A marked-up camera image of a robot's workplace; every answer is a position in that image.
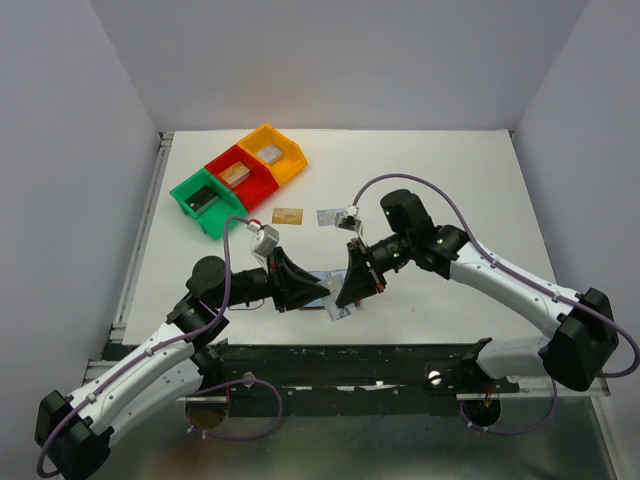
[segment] tabletop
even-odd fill
[[[302,225],[276,225],[280,245],[305,270],[346,268],[352,232],[320,227],[316,210],[345,207],[371,178],[409,173],[435,183],[462,210],[476,236],[502,258],[549,280],[553,271],[506,131],[281,130],[302,148],[309,165],[251,216],[270,222],[275,207],[302,208]],[[248,130],[177,132],[151,218],[124,343],[139,344],[186,293],[196,261],[222,255],[222,242],[182,213],[169,191],[240,140]],[[391,231],[380,209],[386,193],[417,193],[436,224],[458,225],[449,206],[428,188],[392,179],[373,185],[359,202],[369,243]],[[251,234],[230,234],[233,271],[256,268]],[[245,344],[475,343],[537,334],[523,318],[466,286],[409,265],[386,275],[387,290],[362,302],[356,315],[331,322],[324,311],[229,312],[223,337]]]

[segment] plastic bin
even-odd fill
[[[238,197],[204,168],[169,192],[182,211],[195,218],[202,230],[214,239],[222,237],[224,222],[230,215],[247,215]],[[218,199],[212,203],[213,193]]]
[[[250,173],[248,178],[232,187],[220,177],[220,174],[236,162],[242,162]],[[249,212],[278,189],[278,182],[266,165],[238,145],[232,146],[204,168],[229,188]]]
[[[251,132],[240,140],[238,145],[265,165],[280,186],[290,181],[307,166],[307,159],[298,144],[289,140],[268,124],[262,125]],[[258,156],[258,152],[269,145],[275,145],[282,151],[282,157],[272,165],[264,162]]]

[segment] gold card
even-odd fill
[[[302,225],[301,208],[274,208],[271,223],[283,223],[286,225]]]

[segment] wall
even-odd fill
[[[587,0],[92,0],[163,130],[514,128]]]
[[[34,478],[44,395],[114,315],[158,137],[85,0],[0,15],[0,478]]]
[[[592,0],[527,109],[516,152],[557,276],[607,292],[640,338],[640,3]],[[623,345],[608,367],[626,367]],[[638,376],[610,382],[622,437],[640,449]],[[640,459],[635,456],[640,473]]]

